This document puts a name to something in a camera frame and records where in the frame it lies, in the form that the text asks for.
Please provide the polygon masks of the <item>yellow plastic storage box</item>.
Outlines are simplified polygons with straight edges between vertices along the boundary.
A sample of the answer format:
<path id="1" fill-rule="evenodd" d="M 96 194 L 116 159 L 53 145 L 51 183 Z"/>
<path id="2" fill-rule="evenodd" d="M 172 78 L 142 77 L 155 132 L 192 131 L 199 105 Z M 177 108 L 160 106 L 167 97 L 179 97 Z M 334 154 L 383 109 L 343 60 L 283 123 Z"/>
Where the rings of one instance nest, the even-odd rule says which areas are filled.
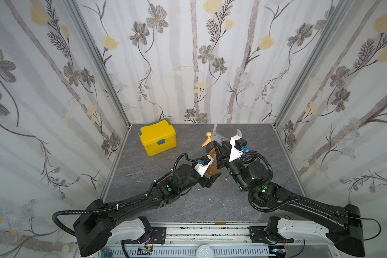
<path id="1" fill-rule="evenodd" d="M 166 118 L 142 126 L 138 135 L 149 157 L 177 146 L 176 131 Z"/>

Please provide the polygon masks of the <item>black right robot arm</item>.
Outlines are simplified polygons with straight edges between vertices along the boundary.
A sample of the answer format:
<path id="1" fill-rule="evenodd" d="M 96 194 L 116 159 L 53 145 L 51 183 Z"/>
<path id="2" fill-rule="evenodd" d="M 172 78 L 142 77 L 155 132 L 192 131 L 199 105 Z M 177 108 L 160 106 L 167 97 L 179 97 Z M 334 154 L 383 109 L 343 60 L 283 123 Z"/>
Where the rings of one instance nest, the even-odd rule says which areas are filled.
<path id="1" fill-rule="evenodd" d="M 364 257 L 364 236 L 360 209 L 321 203 L 274 183 L 273 169 L 260 153 L 250 150 L 230 160 L 231 145 L 213 143 L 218 168 L 226 168 L 241 191 L 248 193 L 248 203 L 263 213 L 283 210 L 311 220 L 328 229 L 325 234 L 334 246 L 351 256 Z"/>

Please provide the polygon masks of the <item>amber spray bottle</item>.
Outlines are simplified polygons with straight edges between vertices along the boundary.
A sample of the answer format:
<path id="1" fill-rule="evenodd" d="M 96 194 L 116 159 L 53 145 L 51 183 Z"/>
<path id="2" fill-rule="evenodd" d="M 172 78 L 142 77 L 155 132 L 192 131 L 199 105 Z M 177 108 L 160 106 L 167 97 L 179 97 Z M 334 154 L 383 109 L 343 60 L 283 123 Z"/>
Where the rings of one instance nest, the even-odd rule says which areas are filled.
<path id="1" fill-rule="evenodd" d="M 208 158 L 211 160 L 209 163 L 209 167 L 206 170 L 205 176 L 207 178 L 211 178 L 212 176 L 217 176 L 220 174 L 219 169 L 217 168 L 217 157 L 216 157 L 216 150 L 212 148 L 208 154 Z"/>

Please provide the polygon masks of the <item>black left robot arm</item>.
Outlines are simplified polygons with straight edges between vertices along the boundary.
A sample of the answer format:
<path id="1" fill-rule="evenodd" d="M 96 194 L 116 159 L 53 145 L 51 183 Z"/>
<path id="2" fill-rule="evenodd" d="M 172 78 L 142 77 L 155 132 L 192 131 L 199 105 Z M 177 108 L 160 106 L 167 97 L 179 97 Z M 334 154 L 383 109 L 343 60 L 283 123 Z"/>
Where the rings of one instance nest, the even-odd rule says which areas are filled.
<path id="1" fill-rule="evenodd" d="M 201 176 L 191 165 L 182 164 L 153 182 L 145 193 L 121 201 L 91 202 L 73 224 L 80 255 L 89 256 L 101 250 L 113 236 L 112 230 L 121 223 L 172 204 L 197 184 L 210 188 L 220 175 L 214 166 Z"/>

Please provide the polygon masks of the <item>amber spray nozzle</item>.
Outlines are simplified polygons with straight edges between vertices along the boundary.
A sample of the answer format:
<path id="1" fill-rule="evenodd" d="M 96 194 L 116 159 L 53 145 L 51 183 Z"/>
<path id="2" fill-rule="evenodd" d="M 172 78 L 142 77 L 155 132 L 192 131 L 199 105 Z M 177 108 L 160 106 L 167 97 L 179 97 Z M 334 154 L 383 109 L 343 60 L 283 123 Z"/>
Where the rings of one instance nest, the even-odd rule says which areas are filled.
<path id="1" fill-rule="evenodd" d="M 228 141 L 228 138 L 221 135 L 221 134 L 218 134 L 216 132 L 207 132 L 206 133 L 206 136 L 207 136 L 207 139 L 206 141 L 201 145 L 202 147 L 205 147 L 207 146 L 208 144 L 212 143 L 213 141 L 215 141 L 216 143 L 218 143 L 219 145 L 222 145 L 222 143 L 224 141 Z"/>

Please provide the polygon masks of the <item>grey translucent spray bottle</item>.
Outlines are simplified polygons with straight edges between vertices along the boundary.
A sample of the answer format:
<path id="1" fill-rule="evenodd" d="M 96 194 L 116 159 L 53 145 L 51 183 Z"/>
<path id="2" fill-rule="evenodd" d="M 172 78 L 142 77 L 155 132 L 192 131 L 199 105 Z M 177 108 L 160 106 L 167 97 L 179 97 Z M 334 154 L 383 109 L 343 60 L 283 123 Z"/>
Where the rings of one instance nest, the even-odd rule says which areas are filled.
<path id="1" fill-rule="evenodd" d="M 243 137 L 243 134 L 239 129 L 236 130 L 236 136 L 238 136 L 239 138 Z"/>

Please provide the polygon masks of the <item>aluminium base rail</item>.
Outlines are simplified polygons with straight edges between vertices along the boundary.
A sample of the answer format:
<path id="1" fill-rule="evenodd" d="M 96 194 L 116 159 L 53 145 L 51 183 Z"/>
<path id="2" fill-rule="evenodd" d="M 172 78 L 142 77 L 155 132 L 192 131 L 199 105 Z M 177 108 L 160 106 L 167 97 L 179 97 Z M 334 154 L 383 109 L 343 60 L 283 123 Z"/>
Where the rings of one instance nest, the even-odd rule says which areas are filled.
<path id="1" fill-rule="evenodd" d="M 95 258 L 342 258 L 326 238 L 328 230 L 306 220 L 152 223 L 141 244 L 125 244 L 122 231 Z"/>

